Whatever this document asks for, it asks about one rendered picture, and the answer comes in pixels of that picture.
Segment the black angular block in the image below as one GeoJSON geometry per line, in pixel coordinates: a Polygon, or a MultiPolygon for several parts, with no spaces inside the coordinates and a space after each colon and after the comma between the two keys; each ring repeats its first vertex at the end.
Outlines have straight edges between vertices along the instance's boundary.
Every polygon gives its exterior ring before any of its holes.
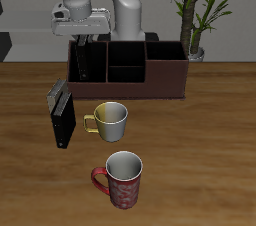
{"type": "Polygon", "coordinates": [[[12,47],[12,41],[8,32],[0,32],[0,62],[3,62],[12,47]]]}

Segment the red patterned mug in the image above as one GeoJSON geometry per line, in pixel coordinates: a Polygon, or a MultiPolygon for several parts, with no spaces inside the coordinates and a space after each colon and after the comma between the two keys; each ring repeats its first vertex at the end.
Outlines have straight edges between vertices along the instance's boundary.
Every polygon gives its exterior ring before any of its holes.
{"type": "Polygon", "coordinates": [[[132,208],[138,199],[143,163],[139,156],[129,151],[112,154],[104,167],[92,170],[95,187],[110,197],[119,209],[132,208]]]}

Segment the green pot plant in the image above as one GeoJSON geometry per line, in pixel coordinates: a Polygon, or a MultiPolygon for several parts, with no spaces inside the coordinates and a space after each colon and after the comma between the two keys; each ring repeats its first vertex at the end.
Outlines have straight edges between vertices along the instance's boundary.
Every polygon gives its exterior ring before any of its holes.
{"type": "Polygon", "coordinates": [[[202,62],[205,51],[199,46],[204,31],[214,30],[212,23],[222,16],[231,14],[225,11],[229,0],[223,0],[213,8],[216,0],[181,0],[176,1],[177,14],[182,18],[180,41],[190,62],[202,62]]]}

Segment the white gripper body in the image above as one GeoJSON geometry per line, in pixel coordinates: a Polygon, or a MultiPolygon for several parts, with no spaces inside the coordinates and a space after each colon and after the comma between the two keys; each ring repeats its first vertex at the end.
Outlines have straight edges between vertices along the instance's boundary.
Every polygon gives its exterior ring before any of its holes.
{"type": "Polygon", "coordinates": [[[74,21],[68,9],[53,10],[51,27],[57,36],[108,34],[111,28],[110,12],[104,8],[93,8],[87,19],[74,21]]]}

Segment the dark brown desk caddy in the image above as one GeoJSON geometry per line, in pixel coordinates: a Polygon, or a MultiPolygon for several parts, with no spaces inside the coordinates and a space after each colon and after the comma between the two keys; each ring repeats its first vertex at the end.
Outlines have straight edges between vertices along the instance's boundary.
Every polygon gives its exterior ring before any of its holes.
{"type": "Polygon", "coordinates": [[[67,85],[76,100],[183,99],[188,58],[179,41],[94,41],[92,70],[82,81],[74,41],[67,85]]]}

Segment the yellow and white mug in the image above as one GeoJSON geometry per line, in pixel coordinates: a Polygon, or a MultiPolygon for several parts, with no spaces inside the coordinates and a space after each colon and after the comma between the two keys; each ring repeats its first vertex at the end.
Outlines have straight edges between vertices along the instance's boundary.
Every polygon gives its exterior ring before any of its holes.
{"type": "Polygon", "coordinates": [[[117,102],[105,102],[98,105],[92,115],[83,117],[83,126],[88,133],[97,133],[107,142],[119,141],[125,131],[126,121],[128,117],[127,108],[117,102]],[[89,128],[88,120],[96,122],[96,128],[89,128]]]}

